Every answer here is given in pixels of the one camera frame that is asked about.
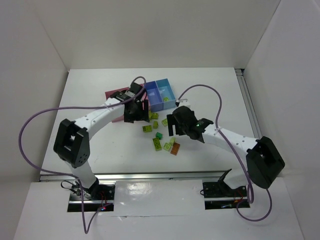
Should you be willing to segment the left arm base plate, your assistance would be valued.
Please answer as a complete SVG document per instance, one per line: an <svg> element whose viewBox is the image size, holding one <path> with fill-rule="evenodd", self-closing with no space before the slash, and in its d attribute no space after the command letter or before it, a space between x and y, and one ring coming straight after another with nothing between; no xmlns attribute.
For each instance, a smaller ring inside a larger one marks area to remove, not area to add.
<svg viewBox="0 0 320 240"><path fill-rule="evenodd" d="M77 182L63 181L60 185L63 189L69 190L69 201L67 212L80 213L81 207L81 191ZM84 192L84 212L95 212L98 208L101 208L101 212L113 212L114 211L114 199L115 199L116 185L102 184L100 190L93 195Z"/></svg>

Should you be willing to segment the pale green long lego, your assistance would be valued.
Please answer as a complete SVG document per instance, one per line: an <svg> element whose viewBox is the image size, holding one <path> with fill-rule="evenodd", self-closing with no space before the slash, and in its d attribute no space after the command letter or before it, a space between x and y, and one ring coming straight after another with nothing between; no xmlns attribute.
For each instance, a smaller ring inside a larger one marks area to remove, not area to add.
<svg viewBox="0 0 320 240"><path fill-rule="evenodd" d="M162 150L162 146L161 146L160 140L157 137L155 137L155 138L152 139L152 141L153 141L153 145L154 145L155 150L156 151L161 151Z"/></svg>

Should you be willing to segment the yellow-green small lego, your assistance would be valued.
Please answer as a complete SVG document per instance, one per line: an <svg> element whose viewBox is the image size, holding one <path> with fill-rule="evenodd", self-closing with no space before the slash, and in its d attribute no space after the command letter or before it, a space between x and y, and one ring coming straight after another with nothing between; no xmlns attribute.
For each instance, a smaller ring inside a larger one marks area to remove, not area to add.
<svg viewBox="0 0 320 240"><path fill-rule="evenodd" d="M156 113L156 112L153 112L153 113L151 114L151 118L152 118L153 120L158 120L158 119L159 119L159 114Z"/></svg>

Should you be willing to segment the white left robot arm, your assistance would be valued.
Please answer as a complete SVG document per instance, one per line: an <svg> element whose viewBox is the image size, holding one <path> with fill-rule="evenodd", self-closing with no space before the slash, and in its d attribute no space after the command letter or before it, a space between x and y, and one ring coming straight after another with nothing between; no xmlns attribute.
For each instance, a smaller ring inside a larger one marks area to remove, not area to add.
<svg viewBox="0 0 320 240"><path fill-rule="evenodd" d="M102 191L88 161L92 137L118 118L126 123L149 121L149 108L155 104L150 86L150 83L133 82L128 88L112 91L99 109L78 119L66 118L60 122L53 150L78 177L77 185L90 197L97 198Z"/></svg>

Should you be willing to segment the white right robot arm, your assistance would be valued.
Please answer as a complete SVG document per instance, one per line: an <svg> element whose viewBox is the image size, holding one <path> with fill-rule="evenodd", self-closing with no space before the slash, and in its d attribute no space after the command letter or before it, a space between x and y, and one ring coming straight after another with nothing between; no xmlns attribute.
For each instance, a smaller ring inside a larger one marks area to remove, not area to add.
<svg viewBox="0 0 320 240"><path fill-rule="evenodd" d="M268 189L285 167L285 162L273 141L237 134L216 126L206 118L197 119L193 110L180 106L167 115L168 133L183 136L204 144L210 144L235 154L241 170L228 170L222 182L230 189L253 183Z"/></svg>

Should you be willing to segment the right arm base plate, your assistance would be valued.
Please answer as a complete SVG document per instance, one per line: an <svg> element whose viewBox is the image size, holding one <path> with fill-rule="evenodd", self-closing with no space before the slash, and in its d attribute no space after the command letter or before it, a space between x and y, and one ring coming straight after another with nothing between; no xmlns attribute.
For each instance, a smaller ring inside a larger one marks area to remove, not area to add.
<svg viewBox="0 0 320 240"><path fill-rule="evenodd" d="M224 182L203 182L199 192L204 197L205 210L224 210L250 208L247 200L247 188L240 186L231 189Z"/></svg>

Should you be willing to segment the orange lego plate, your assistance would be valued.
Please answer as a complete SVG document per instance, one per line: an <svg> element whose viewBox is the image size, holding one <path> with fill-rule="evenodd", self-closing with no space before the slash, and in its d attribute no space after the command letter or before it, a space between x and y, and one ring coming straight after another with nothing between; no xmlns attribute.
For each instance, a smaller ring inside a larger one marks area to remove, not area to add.
<svg viewBox="0 0 320 240"><path fill-rule="evenodd" d="M171 151L170 151L170 153L172 154L172 155L177 155L178 154L178 152L179 152L179 149L180 149L180 144L179 143L176 143L176 142L174 142L173 143L173 145L172 145L172 148L171 148Z"/></svg>

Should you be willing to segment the pale green square lego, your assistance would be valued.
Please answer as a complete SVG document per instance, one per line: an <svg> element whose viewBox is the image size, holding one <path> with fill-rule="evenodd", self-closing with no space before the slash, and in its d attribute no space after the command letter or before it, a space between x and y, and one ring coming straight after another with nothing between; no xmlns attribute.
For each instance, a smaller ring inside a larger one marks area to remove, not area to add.
<svg viewBox="0 0 320 240"><path fill-rule="evenodd" d="M169 152L172 148L172 145L168 142L165 142L164 145L163 145L163 149L167 152Z"/></svg>

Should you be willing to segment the pale green small lego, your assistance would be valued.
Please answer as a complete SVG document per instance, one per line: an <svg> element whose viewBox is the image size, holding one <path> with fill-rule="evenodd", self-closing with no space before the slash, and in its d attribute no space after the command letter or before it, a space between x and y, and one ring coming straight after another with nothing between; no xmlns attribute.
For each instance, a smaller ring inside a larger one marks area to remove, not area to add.
<svg viewBox="0 0 320 240"><path fill-rule="evenodd" d="M175 137L171 137L170 140L169 140L169 143L171 145L173 145L175 143L175 141L176 141L176 138Z"/></svg>

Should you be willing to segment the dark green lego brick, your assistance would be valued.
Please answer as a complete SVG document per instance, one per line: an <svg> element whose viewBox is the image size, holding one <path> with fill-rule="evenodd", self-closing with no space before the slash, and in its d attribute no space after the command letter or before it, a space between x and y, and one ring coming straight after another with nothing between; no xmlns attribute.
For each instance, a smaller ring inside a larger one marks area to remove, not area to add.
<svg viewBox="0 0 320 240"><path fill-rule="evenodd" d="M163 138L163 135L160 132L157 132L155 134L155 137L158 138L159 140L161 140Z"/></svg>

